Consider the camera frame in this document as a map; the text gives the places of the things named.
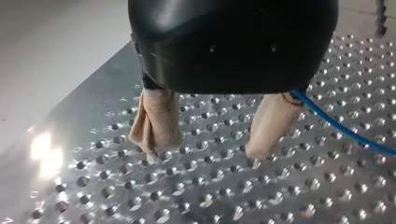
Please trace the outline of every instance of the blue cable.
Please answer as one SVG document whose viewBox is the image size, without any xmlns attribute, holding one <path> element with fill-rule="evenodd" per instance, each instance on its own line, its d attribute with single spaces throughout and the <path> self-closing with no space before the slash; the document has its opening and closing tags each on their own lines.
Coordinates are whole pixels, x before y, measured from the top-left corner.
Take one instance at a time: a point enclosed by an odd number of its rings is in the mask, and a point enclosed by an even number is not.
<svg viewBox="0 0 396 224">
<path fill-rule="evenodd" d="M 331 119 L 323 110 L 321 110 L 317 105 L 315 105 L 315 103 L 312 102 L 301 91 L 293 91 L 292 93 L 294 95 L 296 95 L 302 102 L 304 102 L 308 106 L 309 109 L 316 112 L 322 119 L 329 122 L 334 128 L 338 129 L 340 132 L 342 132 L 344 135 L 348 136 L 352 140 L 354 140 L 358 143 L 361 143 L 364 146 L 366 146 L 366 145 L 369 146 L 373 151 L 376 151 L 376 152 L 379 152 L 382 154 L 387 154 L 392 157 L 396 157 L 396 150 L 390 149 L 388 147 L 384 147 L 378 143 L 367 140 L 367 139 L 361 137 L 360 135 L 353 133 L 352 131 L 350 131 L 348 128 L 344 127 L 339 122 Z"/>
</svg>

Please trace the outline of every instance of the white wall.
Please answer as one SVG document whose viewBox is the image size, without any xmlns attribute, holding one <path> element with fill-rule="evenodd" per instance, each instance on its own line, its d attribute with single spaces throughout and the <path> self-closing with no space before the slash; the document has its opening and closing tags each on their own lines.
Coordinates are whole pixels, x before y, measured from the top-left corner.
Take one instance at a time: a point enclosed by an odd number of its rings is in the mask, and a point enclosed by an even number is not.
<svg viewBox="0 0 396 224">
<path fill-rule="evenodd" d="M 0 152 L 130 40 L 127 0 L 0 0 Z"/>
</svg>

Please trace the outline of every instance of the metal table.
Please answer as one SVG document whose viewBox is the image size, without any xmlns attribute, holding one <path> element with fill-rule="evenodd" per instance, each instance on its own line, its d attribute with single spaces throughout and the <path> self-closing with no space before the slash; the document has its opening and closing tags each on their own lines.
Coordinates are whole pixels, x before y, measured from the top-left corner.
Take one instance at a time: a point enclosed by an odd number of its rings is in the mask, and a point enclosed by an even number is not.
<svg viewBox="0 0 396 224">
<path fill-rule="evenodd" d="M 367 38 L 359 27 L 370 15 L 341 18 L 307 94 L 353 131 L 395 147 L 395 35 Z M 396 223 L 396 160 L 309 112 L 268 161 L 248 160 L 260 95 L 181 95 L 184 144 L 149 164 L 126 139 L 139 77 L 128 45 L 1 152 L 2 224 Z"/>
</svg>

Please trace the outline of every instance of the beige finger pad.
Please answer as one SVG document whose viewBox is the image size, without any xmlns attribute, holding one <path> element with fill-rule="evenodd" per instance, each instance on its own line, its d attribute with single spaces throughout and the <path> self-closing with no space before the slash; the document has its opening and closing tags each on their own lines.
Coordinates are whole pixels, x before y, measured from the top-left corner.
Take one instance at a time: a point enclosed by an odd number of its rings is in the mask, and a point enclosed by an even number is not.
<svg viewBox="0 0 396 224">
<path fill-rule="evenodd" d="M 302 104 L 288 93 L 265 95 L 251 125 L 247 156 L 259 160 L 268 157 L 302 111 Z"/>
<path fill-rule="evenodd" d="M 129 140 L 151 157 L 181 144 L 177 93 L 143 90 Z"/>
</svg>

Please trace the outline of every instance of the perforated metal plate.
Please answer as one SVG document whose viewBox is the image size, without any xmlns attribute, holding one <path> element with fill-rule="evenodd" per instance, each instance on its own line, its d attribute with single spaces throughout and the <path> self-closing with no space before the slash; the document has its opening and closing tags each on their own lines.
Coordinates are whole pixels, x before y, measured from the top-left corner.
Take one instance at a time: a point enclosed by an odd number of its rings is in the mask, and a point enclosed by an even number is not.
<svg viewBox="0 0 396 224">
<path fill-rule="evenodd" d="M 336 34 L 307 94 L 395 147 L 394 54 L 391 42 Z M 268 161 L 248 160 L 260 95 L 181 95 L 185 142 L 149 164 L 126 140 L 137 67 L 125 47 L 7 151 L 2 223 L 395 223 L 396 161 L 309 112 Z"/>
</svg>

